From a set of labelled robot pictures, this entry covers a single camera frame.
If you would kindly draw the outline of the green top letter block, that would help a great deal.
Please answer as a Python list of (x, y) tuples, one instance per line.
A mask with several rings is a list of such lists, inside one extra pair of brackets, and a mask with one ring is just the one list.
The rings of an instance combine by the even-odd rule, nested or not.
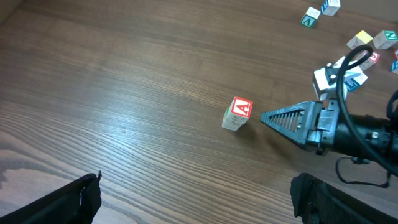
[(228, 108), (224, 114), (221, 126), (231, 131), (237, 131), (247, 120), (248, 119), (243, 116), (232, 114), (231, 108)]

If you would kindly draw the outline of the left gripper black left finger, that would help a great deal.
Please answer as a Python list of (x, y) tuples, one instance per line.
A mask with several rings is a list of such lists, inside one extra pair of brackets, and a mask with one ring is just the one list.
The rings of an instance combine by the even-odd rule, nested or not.
[(102, 173), (77, 180), (3, 217), (1, 223), (87, 223), (101, 207)]

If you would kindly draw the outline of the red A letter block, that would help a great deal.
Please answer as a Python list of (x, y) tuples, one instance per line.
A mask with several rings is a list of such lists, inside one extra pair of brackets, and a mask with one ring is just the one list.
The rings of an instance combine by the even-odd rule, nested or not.
[(232, 114), (243, 116), (249, 119), (251, 116), (252, 106), (252, 101), (235, 96), (229, 108), (231, 108)]

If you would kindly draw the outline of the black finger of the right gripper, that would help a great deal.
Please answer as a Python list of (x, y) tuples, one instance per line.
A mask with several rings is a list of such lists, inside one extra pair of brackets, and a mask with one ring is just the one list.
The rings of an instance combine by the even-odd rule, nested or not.
[(323, 107), (321, 101), (304, 101), (285, 108), (265, 111), (261, 122), (301, 149), (308, 146), (307, 138), (315, 127)]

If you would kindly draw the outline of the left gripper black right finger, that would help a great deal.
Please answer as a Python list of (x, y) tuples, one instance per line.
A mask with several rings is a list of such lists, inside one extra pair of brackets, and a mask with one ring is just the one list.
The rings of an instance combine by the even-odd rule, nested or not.
[(290, 185), (294, 216), (303, 223), (397, 224), (397, 219), (308, 174)]

